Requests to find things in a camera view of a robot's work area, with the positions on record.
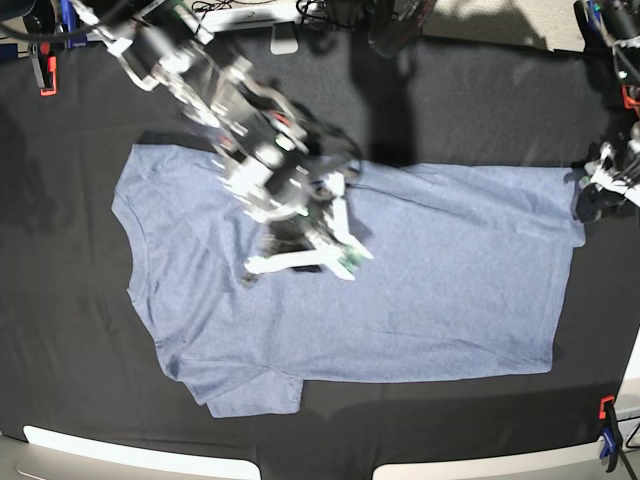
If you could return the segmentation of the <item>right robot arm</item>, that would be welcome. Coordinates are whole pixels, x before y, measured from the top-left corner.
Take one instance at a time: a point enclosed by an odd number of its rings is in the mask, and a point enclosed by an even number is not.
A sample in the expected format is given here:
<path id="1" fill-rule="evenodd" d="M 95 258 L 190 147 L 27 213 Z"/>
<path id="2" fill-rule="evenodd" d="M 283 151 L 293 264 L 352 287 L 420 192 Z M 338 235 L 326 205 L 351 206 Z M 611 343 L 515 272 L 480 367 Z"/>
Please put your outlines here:
<path id="1" fill-rule="evenodd" d="M 245 263 L 248 280 L 304 267 L 353 279 L 370 254 L 349 229 L 346 179 L 359 150 L 348 136 L 257 81 L 244 56 L 213 46 L 181 1 L 72 7 L 138 87 L 175 97 L 219 155 L 224 187 L 265 225 L 264 250 Z"/>

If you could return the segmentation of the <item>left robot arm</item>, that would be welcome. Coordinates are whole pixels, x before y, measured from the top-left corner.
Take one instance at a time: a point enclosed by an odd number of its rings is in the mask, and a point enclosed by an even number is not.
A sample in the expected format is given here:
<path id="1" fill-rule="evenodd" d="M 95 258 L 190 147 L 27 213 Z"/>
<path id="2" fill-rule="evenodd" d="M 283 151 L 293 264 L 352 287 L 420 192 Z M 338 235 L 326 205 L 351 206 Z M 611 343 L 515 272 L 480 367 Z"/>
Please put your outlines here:
<path id="1" fill-rule="evenodd" d="M 623 106 L 639 113 L 639 3 L 637 1 L 576 1 L 574 14 L 585 47 L 611 57 L 620 84 Z M 583 223 L 600 219 L 611 208 L 639 205 L 639 123 L 623 145 L 604 141 L 599 153 L 584 165 L 580 193 L 574 207 Z"/>

